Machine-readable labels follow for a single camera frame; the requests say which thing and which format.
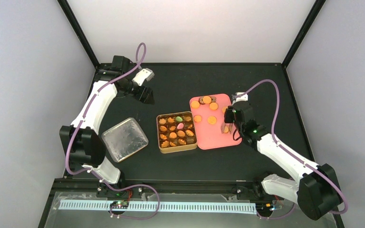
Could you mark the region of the orange flower cookie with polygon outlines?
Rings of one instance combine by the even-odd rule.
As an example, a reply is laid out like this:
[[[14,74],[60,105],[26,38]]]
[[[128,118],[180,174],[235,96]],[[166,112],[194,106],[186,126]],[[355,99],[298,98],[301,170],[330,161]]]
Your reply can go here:
[[[175,122],[175,120],[174,120],[174,118],[169,117],[169,118],[167,118],[167,122],[168,122],[168,123],[174,123],[174,122]]]
[[[162,118],[162,119],[159,120],[159,124],[166,124],[166,123],[167,123],[167,121],[164,118]]]

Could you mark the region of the silver tin lid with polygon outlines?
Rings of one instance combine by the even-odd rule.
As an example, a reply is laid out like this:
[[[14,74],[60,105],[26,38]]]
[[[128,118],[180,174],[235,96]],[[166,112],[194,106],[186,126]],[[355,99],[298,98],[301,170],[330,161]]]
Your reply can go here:
[[[141,126],[132,117],[102,133],[102,140],[115,162],[122,162],[149,144]]]

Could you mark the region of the green round macaron cookie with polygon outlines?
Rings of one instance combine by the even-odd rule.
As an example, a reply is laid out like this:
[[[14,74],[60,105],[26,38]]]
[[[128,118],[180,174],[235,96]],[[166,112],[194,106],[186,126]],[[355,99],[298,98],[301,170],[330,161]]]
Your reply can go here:
[[[175,121],[182,122],[183,121],[183,118],[181,116],[176,116],[175,117]]]

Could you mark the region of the gold cookie tin box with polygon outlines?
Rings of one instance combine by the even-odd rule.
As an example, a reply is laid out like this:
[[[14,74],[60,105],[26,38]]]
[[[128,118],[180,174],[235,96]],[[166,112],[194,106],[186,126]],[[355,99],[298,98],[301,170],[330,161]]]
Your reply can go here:
[[[171,117],[171,118],[175,119],[176,116],[181,116],[183,118],[183,121],[182,122],[175,121],[174,123],[168,123],[167,122],[166,124],[159,124],[159,120],[162,119],[162,118],[166,119],[166,121],[167,121],[167,118]],[[179,130],[179,129],[176,128],[176,130],[174,130],[174,131],[169,130],[169,128],[171,126],[176,126],[177,127],[177,125],[179,123],[184,124],[183,129]],[[186,129],[185,126],[187,124],[193,124],[193,127],[191,129]],[[161,115],[157,116],[157,118],[156,118],[156,126],[157,126],[158,146],[159,146],[159,149],[160,149],[161,153],[167,154],[167,153],[174,153],[174,152],[183,152],[183,151],[193,150],[193,149],[196,149],[198,147],[197,133],[196,133],[195,126],[194,126],[194,119],[193,119],[192,112],[185,111],[185,112],[179,112],[179,113],[161,114]],[[160,126],[166,126],[167,131],[166,132],[161,132],[159,130]],[[187,136],[185,134],[184,137],[177,136],[177,138],[175,138],[175,139],[170,139],[169,138],[170,132],[175,132],[177,134],[178,131],[184,131],[185,132],[186,130],[191,130],[194,133],[194,136]],[[160,139],[160,137],[159,137],[160,134],[165,134],[168,137],[167,141],[169,141],[169,142],[170,141],[177,141],[177,143],[178,143],[179,139],[183,139],[183,140],[186,141],[187,144],[186,145],[179,145],[178,144],[175,147],[171,147],[169,145],[169,147],[167,147],[167,148],[161,148],[160,144],[165,140]]]

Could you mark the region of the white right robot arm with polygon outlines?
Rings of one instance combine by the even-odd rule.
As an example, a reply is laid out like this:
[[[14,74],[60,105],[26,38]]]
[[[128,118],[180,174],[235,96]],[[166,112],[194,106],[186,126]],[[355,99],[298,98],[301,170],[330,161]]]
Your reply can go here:
[[[335,170],[328,164],[319,165],[286,146],[265,126],[256,122],[248,101],[235,101],[224,114],[226,124],[234,124],[240,139],[257,152],[268,157],[282,168],[290,178],[270,174],[253,183],[252,194],[258,199],[276,195],[299,206],[310,219],[318,220],[327,213],[338,214],[335,209],[348,203],[342,193]]]

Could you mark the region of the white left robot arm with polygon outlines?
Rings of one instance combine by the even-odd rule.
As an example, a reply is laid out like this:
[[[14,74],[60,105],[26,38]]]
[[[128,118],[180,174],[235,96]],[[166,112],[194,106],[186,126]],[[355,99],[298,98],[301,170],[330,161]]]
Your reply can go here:
[[[153,90],[143,85],[154,72],[141,67],[141,61],[130,69],[130,59],[114,56],[110,66],[97,70],[92,93],[82,110],[69,126],[59,131],[65,152],[65,168],[70,175],[87,171],[101,182],[117,184],[121,171],[114,166],[116,158],[106,157],[107,146],[99,137],[101,122],[111,102],[118,94],[130,95],[144,104],[154,104]]]

